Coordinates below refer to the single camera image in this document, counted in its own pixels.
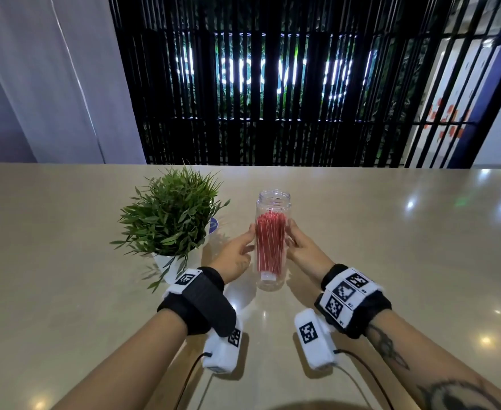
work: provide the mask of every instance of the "person's left hand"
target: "person's left hand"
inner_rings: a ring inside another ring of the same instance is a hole
[[[225,284],[237,279],[249,267],[251,256],[248,253],[254,250],[254,245],[250,245],[254,240],[254,229],[254,224],[251,224],[247,232],[228,241],[209,265],[220,274]]]

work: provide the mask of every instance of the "clear plastic jar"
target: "clear plastic jar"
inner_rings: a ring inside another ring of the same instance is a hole
[[[265,190],[258,196],[254,268],[262,289],[280,288],[285,280],[285,228],[290,207],[290,194],[282,190]]]

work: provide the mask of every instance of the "arm tattoo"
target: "arm tattoo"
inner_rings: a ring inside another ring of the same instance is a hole
[[[501,403],[481,383],[446,380],[418,389],[427,410],[501,410]]]
[[[401,367],[410,370],[408,363],[402,358],[402,356],[395,351],[395,347],[393,346],[393,340],[389,338],[389,336],[379,329],[377,326],[370,324],[368,326],[368,330],[374,330],[379,335],[379,341],[377,345],[374,345],[374,348],[379,352],[382,358],[391,358]]]

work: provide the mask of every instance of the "white plant pot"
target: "white plant pot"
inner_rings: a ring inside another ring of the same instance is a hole
[[[203,247],[208,243],[209,240],[209,229],[211,227],[211,221],[207,224],[205,231],[205,242],[199,246],[199,248],[193,249],[189,254],[188,254],[188,263],[186,264],[186,269],[197,269],[200,266],[203,266],[201,264],[201,255],[203,254]],[[164,255],[158,255],[156,253],[152,253],[152,256],[158,265],[158,268],[160,270],[160,273],[163,273],[165,271],[165,265],[172,259],[172,256],[164,256]],[[184,261],[184,256],[183,257],[178,257],[173,262],[171,263],[171,266],[169,267],[169,271],[165,274],[164,279],[165,282],[167,282],[169,285],[172,285],[173,283],[176,282],[177,280],[177,272],[178,268],[180,268],[180,264]]]

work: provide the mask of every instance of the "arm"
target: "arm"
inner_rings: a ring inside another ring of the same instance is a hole
[[[229,241],[210,264],[227,284],[249,266],[254,225]],[[144,408],[182,345],[188,328],[169,309],[160,310],[112,355],[78,383],[53,410]]]
[[[320,286],[334,262],[290,221],[287,256]],[[501,410],[501,390],[433,343],[392,310],[366,337],[423,410]]]

